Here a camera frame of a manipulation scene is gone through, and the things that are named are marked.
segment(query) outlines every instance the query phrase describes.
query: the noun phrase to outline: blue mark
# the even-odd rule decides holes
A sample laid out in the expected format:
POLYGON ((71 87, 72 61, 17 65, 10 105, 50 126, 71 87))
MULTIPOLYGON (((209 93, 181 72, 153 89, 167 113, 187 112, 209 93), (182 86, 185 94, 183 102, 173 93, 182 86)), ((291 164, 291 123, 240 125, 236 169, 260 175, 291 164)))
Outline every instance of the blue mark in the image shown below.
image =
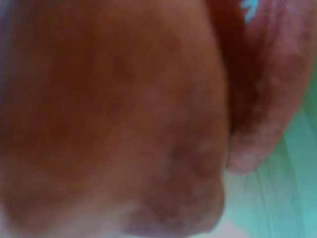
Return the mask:
POLYGON ((259 6, 259 0, 243 0, 241 7, 247 9, 248 12, 245 16, 245 21, 249 22, 255 15, 259 6))

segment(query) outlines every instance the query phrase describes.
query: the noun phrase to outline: close-up skin surface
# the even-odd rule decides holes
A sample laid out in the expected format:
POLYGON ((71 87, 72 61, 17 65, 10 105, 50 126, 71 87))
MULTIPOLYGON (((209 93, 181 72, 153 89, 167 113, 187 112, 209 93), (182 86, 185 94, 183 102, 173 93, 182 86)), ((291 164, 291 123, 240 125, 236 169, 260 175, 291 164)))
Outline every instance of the close-up skin surface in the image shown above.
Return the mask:
POLYGON ((315 0, 206 0, 229 81, 228 169, 257 169, 300 108, 316 48, 315 0))
POLYGON ((203 1, 12 0, 2 23, 9 237, 212 230, 228 124, 203 1))
POLYGON ((0 0, 5 238, 211 232, 308 83, 313 0, 0 0))

